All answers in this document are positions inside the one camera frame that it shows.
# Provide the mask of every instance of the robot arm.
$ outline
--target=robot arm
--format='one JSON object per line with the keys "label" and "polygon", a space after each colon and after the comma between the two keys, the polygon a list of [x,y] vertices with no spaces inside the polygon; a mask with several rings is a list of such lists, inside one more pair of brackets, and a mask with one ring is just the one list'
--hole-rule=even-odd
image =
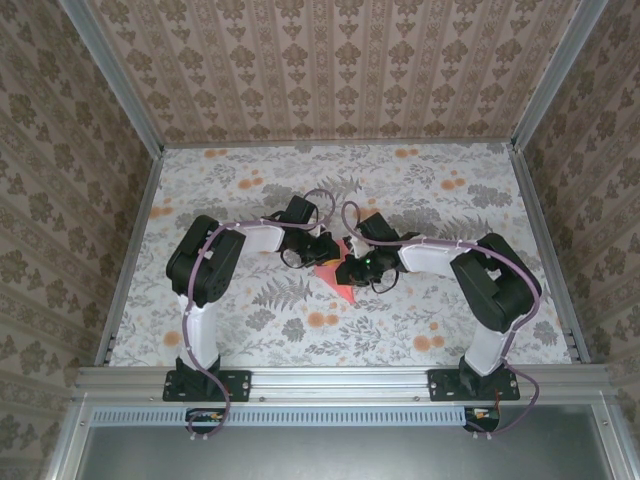
{"label": "robot arm", "polygon": [[[294,196],[284,212],[265,217],[266,220],[287,224],[307,225],[316,206],[308,200]],[[187,305],[189,279],[200,250],[220,224],[201,215],[195,219],[167,264],[166,274],[184,314]],[[246,226],[240,223],[223,230],[209,247],[205,261],[200,265],[193,288],[193,306],[187,321],[191,339],[191,353],[206,370],[219,368],[217,347],[217,302],[227,291],[241,254],[255,252],[293,252],[301,267],[320,265],[340,258],[340,247],[331,233],[320,226],[312,230],[260,224]],[[180,354],[184,365],[195,370],[186,351]]]}
{"label": "robot arm", "polygon": [[[410,233],[400,238],[379,213],[356,228],[364,238],[382,242],[398,242],[417,235]],[[479,322],[471,346],[460,360],[460,381],[472,396],[480,395],[490,384],[492,374],[503,365],[513,327],[533,307],[534,298],[526,282],[504,263],[468,248],[427,243],[371,248],[355,237],[347,241],[353,254],[336,272],[339,284],[373,285],[390,269],[435,273],[458,281]],[[517,265],[541,293],[538,281],[503,237],[490,233],[476,244]]]}

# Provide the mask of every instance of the aluminum frame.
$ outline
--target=aluminum frame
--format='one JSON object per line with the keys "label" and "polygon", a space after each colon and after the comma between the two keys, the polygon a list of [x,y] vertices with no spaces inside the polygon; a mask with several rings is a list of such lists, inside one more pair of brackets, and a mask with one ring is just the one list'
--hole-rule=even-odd
{"label": "aluminum frame", "polygon": [[118,283],[116,284],[116,289],[113,293],[113,300],[109,307],[107,321],[105,322],[104,330],[102,331],[98,352],[96,353],[94,365],[97,367],[108,363],[107,355],[111,348],[111,342],[115,341],[115,335],[118,328],[120,328],[122,313],[124,312],[129,289],[131,288],[131,280],[133,279],[133,274],[136,271],[138,254],[142,247],[144,231],[147,227],[151,207],[153,206],[153,198],[155,197],[158,183],[160,182],[160,173],[162,173],[163,163],[164,159],[161,157],[151,165],[151,171],[149,172],[144,194],[140,201],[140,208],[138,209],[136,222],[134,223],[133,230],[131,231],[131,238],[129,239],[127,253],[125,254],[124,261],[122,262],[122,269],[120,270]]}
{"label": "aluminum frame", "polygon": [[162,155],[161,135],[136,95],[127,75],[113,54],[86,0],[60,0],[69,19],[87,46],[91,57],[104,75],[109,87],[131,121],[142,143],[154,161]]}
{"label": "aluminum frame", "polygon": [[514,145],[524,148],[531,140],[606,5],[607,0],[585,0],[578,5],[513,132]]}
{"label": "aluminum frame", "polygon": [[[250,401],[238,405],[280,407],[283,410],[329,406],[355,409],[413,406],[424,409],[429,406],[479,406],[491,403],[431,402],[427,388],[427,371],[431,368],[442,367],[253,368]],[[614,478],[638,478],[637,458],[625,425],[622,424],[621,428],[619,411],[611,404],[615,390],[604,365],[525,365],[518,368],[539,382],[540,404],[592,406]],[[166,367],[81,369],[47,480],[76,477],[91,428],[90,419],[96,408],[221,406],[214,402],[162,402],[162,389],[168,370]],[[529,402],[533,387],[522,382],[520,391],[522,399],[510,404],[526,405]]]}
{"label": "aluminum frame", "polygon": [[529,217],[531,231],[538,245],[542,267],[549,282],[549,290],[551,291],[553,302],[558,311],[558,317],[563,323],[563,326],[571,332],[571,336],[575,341],[576,350],[578,351],[578,359],[582,363],[589,363],[591,357],[587,349],[587,343],[582,335],[578,317],[573,309],[573,303],[571,303],[569,290],[562,275],[560,262],[556,256],[547,223],[544,220],[542,207],[536,195],[536,189],[533,185],[529,169],[527,168],[524,153],[520,147],[512,147],[509,149],[509,156],[516,180],[518,181],[518,186],[520,187],[520,193],[522,194],[522,203]]}

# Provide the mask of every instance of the patterned wall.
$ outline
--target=patterned wall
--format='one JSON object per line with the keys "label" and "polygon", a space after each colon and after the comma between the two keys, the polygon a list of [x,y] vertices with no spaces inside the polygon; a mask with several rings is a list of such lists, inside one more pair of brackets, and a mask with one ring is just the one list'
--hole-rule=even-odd
{"label": "patterned wall", "polygon": [[166,143],[508,137],[579,0],[90,0]]}
{"label": "patterned wall", "polygon": [[55,1],[0,1],[0,478],[93,363],[150,158]]}
{"label": "patterned wall", "polygon": [[596,361],[640,438],[640,1],[610,1],[525,155]]}

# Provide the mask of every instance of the floral wallpaper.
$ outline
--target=floral wallpaper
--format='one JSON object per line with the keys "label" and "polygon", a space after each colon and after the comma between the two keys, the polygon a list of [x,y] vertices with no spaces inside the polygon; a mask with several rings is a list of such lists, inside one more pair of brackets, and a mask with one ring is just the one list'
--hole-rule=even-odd
{"label": "floral wallpaper", "polygon": [[525,156],[591,355],[640,439],[640,2],[608,3]]}
{"label": "floral wallpaper", "polygon": [[511,136],[579,0],[90,0],[166,144]]}
{"label": "floral wallpaper", "polygon": [[149,167],[58,3],[0,1],[0,478],[44,472]]}
{"label": "floral wallpaper", "polygon": [[[339,206],[356,201],[364,217],[381,212],[400,234],[502,234],[544,292],[510,360],[570,362],[507,149],[476,143],[166,150],[109,365],[175,363],[181,315],[165,266],[196,216],[258,218],[315,187],[331,191]],[[329,207],[323,198],[315,203],[321,213]],[[347,234],[339,214],[330,230],[334,238]],[[243,255],[215,304],[223,365],[450,365],[478,324],[457,282],[435,274],[405,274],[385,294],[357,288],[355,297],[349,304],[313,270],[289,269],[277,254]]]}

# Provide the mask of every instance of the black mounting bracket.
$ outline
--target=black mounting bracket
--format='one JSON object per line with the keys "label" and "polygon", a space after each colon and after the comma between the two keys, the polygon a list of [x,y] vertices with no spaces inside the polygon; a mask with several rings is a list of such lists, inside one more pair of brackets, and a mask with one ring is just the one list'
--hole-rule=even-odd
{"label": "black mounting bracket", "polygon": [[463,383],[458,368],[434,368],[427,371],[429,396],[432,402],[510,401],[520,400],[520,389],[515,374],[499,368],[475,389]]}
{"label": "black mounting bracket", "polygon": [[[225,386],[232,402],[248,402],[251,394],[250,370],[220,370],[220,357],[209,372]],[[162,392],[165,402],[224,402],[216,384],[202,372],[176,359],[176,369],[167,373]]]}

